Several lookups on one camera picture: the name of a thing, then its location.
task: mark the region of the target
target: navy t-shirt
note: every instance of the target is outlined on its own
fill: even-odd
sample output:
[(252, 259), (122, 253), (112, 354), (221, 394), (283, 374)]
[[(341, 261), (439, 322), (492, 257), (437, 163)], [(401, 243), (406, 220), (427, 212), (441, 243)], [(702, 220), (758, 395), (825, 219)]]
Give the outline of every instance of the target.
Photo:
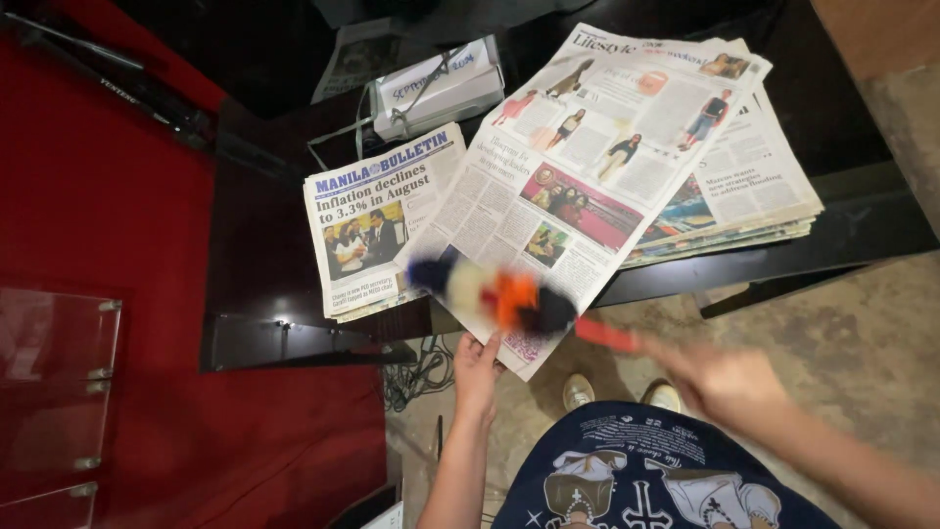
[(536, 443), (493, 529), (834, 528), (718, 428), (667, 409), (594, 402)]

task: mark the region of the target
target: concrete floor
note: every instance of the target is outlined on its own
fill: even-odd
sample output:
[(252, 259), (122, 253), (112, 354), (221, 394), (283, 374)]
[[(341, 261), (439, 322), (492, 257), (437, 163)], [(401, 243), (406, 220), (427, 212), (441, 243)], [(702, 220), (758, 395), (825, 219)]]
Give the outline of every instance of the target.
[[(940, 227), (940, 65), (866, 83), (863, 93), (935, 229)], [(707, 339), (770, 351), (784, 385), (832, 425), (940, 475), (940, 255), (881, 266), (849, 279), (703, 321), (691, 295), (610, 307), (593, 317), (651, 329), (676, 341)], [(447, 342), (456, 344), (456, 336)], [(635, 400), (660, 377), (646, 360), (615, 357), (569, 336), (526, 384), (497, 383), (485, 512), (502, 505), (529, 450), (563, 413), (570, 373), (586, 375), (599, 399)], [(435, 422), (449, 427), (452, 388), (387, 415), (389, 446), (402, 456), (405, 527), (414, 527), (435, 470)], [(752, 450), (780, 480), (842, 527), (864, 527), (786, 465)]]

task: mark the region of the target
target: black table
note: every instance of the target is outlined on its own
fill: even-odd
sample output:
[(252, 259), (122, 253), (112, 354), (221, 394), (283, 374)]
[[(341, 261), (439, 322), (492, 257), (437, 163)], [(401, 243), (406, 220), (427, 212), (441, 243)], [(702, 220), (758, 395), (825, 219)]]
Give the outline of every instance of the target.
[[(497, 33), (511, 93), (578, 22), (632, 37), (744, 38), (774, 63), (771, 103), (825, 212), (809, 236), (619, 272), (593, 306), (749, 282), (702, 310), (712, 317), (830, 281), (863, 266), (940, 248), (911, 189), (808, 0), (599, 0)], [(319, 172), (306, 141), (353, 121), (359, 93), (260, 120), (228, 100), (220, 115), (201, 368), (400, 361), (380, 344), (440, 332), (420, 299), (345, 325), (322, 316), (301, 184)], [(461, 123), (473, 136), (481, 118)], [(318, 148), (327, 166), (355, 160), (352, 135)], [(300, 324), (290, 330), (280, 321)]]

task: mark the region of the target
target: cross graphic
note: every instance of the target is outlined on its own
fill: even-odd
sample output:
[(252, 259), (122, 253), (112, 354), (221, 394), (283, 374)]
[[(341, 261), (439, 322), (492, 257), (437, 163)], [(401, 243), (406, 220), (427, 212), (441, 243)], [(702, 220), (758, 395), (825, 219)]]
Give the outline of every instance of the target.
[(542, 511), (539, 511), (539, 514), (532, 514), (532, 513), (530, 513), (530, 512), (527, 510), (527, 511), (526, 511), (526, 514), (529, 515), (529, 521), (527, 521), (527, 522), (525, 523), (525, 526), (528, 527), (528, 524), (529, 524), (529, 523), (535, 523), (535, 526), (536, 526), (536, 527), (540, 527), (540, 526), (539, 526), (539, 516), (541, 516), (541, 513), (542, 513)]
[(672, 527), (672, 517), (662, 509), (652, 512), (650, 483), (634, 481), (634, 488), (636, 488), (636, 510), (627, 507), (620, 514), (627, 527), (631, 529), (669, 529)]

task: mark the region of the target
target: person's right hand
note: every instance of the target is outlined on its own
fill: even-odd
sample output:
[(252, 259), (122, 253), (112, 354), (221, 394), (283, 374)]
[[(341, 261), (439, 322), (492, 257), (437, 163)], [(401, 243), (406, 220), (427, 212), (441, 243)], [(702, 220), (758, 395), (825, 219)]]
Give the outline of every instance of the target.
[(666, 369), (687, 406), (738, 433), (752, 435), (796, 406), (760, 349), (669, 345), (636, 332), (634, 339), (632, 354)]

